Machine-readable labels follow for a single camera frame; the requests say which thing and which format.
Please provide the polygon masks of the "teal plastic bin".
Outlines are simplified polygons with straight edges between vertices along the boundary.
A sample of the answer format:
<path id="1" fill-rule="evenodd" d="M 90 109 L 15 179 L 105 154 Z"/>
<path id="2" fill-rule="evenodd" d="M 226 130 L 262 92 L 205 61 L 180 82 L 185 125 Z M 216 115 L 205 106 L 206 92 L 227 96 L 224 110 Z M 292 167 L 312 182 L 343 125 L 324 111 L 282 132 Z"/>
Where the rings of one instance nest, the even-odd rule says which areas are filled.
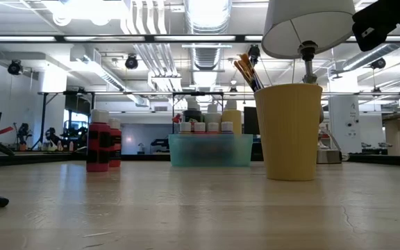
<path id="1" fill-rule="evenodd" d="M 174 167 L 248 167 L 252 135 L 171 134 L 170 161 Z"/>

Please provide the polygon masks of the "silver lamp with white shade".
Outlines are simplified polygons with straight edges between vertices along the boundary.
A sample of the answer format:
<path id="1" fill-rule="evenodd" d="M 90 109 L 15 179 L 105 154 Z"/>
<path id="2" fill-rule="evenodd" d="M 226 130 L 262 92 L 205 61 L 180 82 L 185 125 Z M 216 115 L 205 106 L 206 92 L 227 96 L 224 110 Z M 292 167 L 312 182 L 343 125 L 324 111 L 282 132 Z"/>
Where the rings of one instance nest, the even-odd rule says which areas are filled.
<path id="1" fill-rule="evenodd" d="M 303 52 L 319 54 L 346 41 L 352 34 L 353 0 L 270 0 L 261 43 L 263 51 L 280 59 L 297 59 Z M 315 79 L 303 84 L 318 85 Z M 360 150 L 358 97 L 331 96 L 328 100 L 333 140 L 343 135 L 344 147 Z M 317 164 L 329 150 L 317 151 Z"/>

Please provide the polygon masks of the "black overhead crossbar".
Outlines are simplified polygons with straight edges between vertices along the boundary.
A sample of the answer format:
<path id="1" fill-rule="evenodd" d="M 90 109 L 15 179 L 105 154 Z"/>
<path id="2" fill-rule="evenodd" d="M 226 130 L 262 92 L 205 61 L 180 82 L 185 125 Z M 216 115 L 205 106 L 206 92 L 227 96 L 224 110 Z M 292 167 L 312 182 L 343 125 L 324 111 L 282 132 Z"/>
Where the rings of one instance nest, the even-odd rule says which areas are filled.
<path id="1" fill-rule="evenodd" d="M 261 35 L 0 35 L 0 43 L 260 43 Z"/>

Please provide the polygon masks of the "black background robot arms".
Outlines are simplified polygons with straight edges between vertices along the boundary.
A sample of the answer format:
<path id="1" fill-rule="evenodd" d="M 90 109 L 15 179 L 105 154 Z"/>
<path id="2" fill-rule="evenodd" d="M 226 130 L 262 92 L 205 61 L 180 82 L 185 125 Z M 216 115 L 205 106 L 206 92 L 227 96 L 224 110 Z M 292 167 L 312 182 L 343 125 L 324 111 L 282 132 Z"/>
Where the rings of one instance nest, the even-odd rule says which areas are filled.
<path id="1" fill-rule="evenodd" d="M 27 146 L 27 139 L 32 137 L 31 130 L 27 123 L 22 123 L 16 131 L 16 144 L 17 151 L 29 150 Z M 79 148 L 84 148 L 87 142 L 88 128 L 80 126 L 77 128 L 70 127 L 64 128 L 61 135 L 57 135 L 55 128 L 50 127 L 44 133 L 46 142 L 38 142 L 36 144 L 38 151 L 68 151 L 73 152 Z"/>

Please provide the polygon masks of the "small red paint bottle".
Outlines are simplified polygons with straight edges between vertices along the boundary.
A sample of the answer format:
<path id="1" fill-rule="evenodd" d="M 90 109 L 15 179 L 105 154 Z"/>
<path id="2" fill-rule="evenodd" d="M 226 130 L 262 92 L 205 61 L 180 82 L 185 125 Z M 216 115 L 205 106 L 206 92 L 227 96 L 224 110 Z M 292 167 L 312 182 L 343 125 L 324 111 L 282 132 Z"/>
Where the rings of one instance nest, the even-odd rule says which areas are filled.
<path id="1" fill-rule="evenodd" d="M 120 120 L 117 118 L 110 118 L 109 126 L 111 141 L 109 167 L 120 167 L 122 161 L 122 131 Z"/>

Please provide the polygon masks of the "yellow plastic cup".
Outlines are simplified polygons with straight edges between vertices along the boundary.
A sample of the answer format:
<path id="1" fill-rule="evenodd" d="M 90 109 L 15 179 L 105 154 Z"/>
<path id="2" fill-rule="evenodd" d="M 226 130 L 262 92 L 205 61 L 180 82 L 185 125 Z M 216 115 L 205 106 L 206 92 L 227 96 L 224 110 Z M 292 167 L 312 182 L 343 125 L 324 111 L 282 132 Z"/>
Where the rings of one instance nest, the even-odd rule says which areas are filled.
<path id="1" fill-rule="evenodd" d="M 322 88 L 291 83 L 254 93 L 266 177 L 277 181 L 315 178 Z"/>

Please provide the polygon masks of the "small magenta paint bottle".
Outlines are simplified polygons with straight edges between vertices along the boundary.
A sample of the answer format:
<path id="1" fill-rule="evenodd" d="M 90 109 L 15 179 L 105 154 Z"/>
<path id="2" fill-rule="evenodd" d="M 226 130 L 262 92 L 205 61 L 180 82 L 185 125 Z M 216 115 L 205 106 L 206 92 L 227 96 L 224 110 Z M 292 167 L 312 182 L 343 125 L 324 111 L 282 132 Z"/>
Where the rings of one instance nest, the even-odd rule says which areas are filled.
<path id="1" fill-rule="evenodd" d="M 107 172 L 110 162 L 109 112 L 94 109 L 87 135 L 87 172 Z"/>

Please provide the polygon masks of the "black aluminium table frame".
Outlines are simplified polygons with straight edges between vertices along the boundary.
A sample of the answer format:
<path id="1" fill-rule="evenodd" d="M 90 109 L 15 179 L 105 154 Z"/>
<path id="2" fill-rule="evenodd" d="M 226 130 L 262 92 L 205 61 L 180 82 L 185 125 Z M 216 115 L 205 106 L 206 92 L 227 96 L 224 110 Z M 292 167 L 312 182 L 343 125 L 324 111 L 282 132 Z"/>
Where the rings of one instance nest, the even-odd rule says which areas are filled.
<path id="1" fill-rule="evenodd" d="M 79 153 L 17 153 L 14 156 L 0 154 L 0 167 L 9 165 L 28 165 L 38 163 L 52 163 L 63 161 L 85 161 L 86 156 Z M 151 161 L 171 162 L 170 155 L 122 155 L 122 161 Z M 348 162 L 368 163 L 378 165 L 400 166 L 400 156 L 350 154 Z M 180 163 L 177 167 L 244 167 L 243 164 L 230 165 L 224 160 L 213 162 L 212 160 L 191 160 L 188 163 Z"/>

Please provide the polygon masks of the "black background gantry frame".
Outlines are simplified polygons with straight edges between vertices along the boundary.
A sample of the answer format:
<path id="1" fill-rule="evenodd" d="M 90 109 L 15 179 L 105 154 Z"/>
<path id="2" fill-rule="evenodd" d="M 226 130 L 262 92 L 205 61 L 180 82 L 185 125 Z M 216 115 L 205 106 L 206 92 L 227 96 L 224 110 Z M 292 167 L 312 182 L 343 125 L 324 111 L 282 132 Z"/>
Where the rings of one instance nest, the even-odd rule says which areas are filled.
<path id="1" fill-rule="evenodd" d="M 40 120 L 35 127 L 35 143 L 46 142 L 44 133 L 50 127 L 57 135 L 64 128 L 88 127 L 90 113 L 95 107 L 95 93 L 83 90 L 65 90 L 64 92 L 38 92 L 40 95 Z"/>

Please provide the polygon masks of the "gray paint bottle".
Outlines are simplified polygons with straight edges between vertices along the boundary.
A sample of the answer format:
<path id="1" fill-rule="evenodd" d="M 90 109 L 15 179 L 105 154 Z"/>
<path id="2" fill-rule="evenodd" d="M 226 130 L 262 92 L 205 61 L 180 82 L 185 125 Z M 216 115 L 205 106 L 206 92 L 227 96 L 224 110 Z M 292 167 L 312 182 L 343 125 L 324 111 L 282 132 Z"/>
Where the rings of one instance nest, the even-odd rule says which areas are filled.
<path id="1" fill-rule="evenodd" d="M 196 99 L 187 100 L 187 109 L 183 111 L 184 122 L 202 122 L 203 115 Z"/>

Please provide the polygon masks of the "bottles in bin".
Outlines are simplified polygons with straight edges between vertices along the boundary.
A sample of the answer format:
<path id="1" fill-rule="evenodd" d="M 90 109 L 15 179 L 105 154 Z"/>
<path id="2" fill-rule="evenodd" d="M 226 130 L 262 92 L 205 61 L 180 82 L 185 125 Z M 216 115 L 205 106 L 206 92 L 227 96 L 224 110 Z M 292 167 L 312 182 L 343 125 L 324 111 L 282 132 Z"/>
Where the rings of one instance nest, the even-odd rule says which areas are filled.
<path id="1" fill-rule="evenodd" d="M 182 114 L 183 111 L 188 108 L 188 99 L 196 99 L 199 106 L 200 111 L 203 115 L 207 112 L 209 104 L 217 104 L 218 113 L 222 114 L 224 110 L 224 95 L 218 92 L 203 92 L 203 91 L 193 91 L 193 92 L 174 92 L 172 93 L 172 101 L 174 109 L 174 116 L 177 114 Z M 182 122 L 180 124 L 179 133 L 194 133 L 194 123 L 195 122 Z M 221 124 L 219 125 L 219 133 L 221 133 Z"/>

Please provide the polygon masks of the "small red fixture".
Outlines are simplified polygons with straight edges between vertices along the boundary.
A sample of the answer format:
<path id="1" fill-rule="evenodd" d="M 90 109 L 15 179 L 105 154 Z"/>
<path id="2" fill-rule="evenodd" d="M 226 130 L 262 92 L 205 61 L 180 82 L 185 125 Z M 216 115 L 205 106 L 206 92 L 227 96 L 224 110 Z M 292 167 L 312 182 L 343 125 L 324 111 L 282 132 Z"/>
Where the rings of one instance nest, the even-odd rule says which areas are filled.
<path id="1" fill-rule="evenodd" d="M 182 114 L 177 114 L 172 118 L 172 128 L 173 128 L 173 133 L 179 133 L 180 131 L 180 124 L 183 122 L 183 116 Z"/>

